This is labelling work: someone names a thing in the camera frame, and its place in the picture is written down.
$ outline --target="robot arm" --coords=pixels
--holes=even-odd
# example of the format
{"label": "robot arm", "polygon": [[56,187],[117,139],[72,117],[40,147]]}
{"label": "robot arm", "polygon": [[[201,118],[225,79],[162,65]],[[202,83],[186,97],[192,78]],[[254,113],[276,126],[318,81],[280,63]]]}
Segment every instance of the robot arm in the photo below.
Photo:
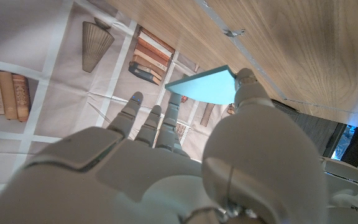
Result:
{"label": "robot arm", "polygon": [[328,198],[343,200],[328,195],[313,143],[252,71],[237,74],[236,91],[236,114],[215,127],[202,164],[175,133],[180,95],[155,148],[159,106],[127,139],[143,100],[135,93],[107,129],[72,134],[26,162],[0,194],[0,223],[326,223]]}

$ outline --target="light blue card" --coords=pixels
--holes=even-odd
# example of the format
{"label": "light blue card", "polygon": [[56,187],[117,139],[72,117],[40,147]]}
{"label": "light blue card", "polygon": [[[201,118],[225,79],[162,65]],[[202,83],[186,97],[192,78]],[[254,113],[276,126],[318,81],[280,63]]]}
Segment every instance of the light blue card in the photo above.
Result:
{"label": "light blue card", "polygon": [[182,78],[165,85],[165,89],[201,102],[228,105],[234,102],[236,76],[228,65]]}

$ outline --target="wood grain surface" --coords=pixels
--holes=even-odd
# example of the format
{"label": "wood grain surface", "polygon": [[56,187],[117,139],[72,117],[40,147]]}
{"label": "wood grain surface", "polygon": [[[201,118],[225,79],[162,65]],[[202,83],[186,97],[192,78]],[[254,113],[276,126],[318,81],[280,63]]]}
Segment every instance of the wood grain surface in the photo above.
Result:
{"label": "wood grain surface", "polygon": [[289,100],[338,109],[334,119],[358,114],[358,1],[208,4],[230,29],[246,30],[239,39]]}
{"label": "wood grain surface", "polygon": [[263,79],[194,0],[108,0],[205,70],[253,69],[270,97],[358,126],[358,1],[207,0],[267,75]]}

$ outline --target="bookshelf wallpaper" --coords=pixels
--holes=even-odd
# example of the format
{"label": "bookshelf wallpaper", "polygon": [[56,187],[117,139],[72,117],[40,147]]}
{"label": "bookshelf wallpaper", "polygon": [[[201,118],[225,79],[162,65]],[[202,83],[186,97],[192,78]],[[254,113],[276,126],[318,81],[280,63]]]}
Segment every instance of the bookshelf wallpaper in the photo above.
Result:
{"label": "bookshelf wallpaper", "polygon": [[[0,190],[15,170],[45,146],[90,126],[105,128],[132,94],[141,91],[144,101],[129,136],[133,139],[153,105],[161,105],[165,112],[170,96],[164,89],[165,83],[181,79],[183,74],[203,71],[196,62],[176,51],[168,62],[161,85],[149,83],[128,71],[140,27],[135,21],[99,0],[38,3],[24,0],[20,7],[9,6],[9,11],[15,12],[6,16],[11,21],[0,21],[7,23],[0,24],[6,28],[0,32],[0,70],[26,76],[32,102],[27,122],[0,117]],[[109,30],[115,41],[91,73],[81,69],[82,22],[94,20],[94,14],[83,7],[89,3],[126,27],[113,26]],[[0,14],[6,10],[0,8]],[[18,16],[16,10],[31,13]],[[27,35],[21,36],[22,29],[28,31]],[[180,105],[178,116],[177,131],[183,150],[196,160],[201,160],[215,125],[227,116],[227,105],[216,105],[207,127],[202,126],[205,108],[206,103],[187,99]]]}

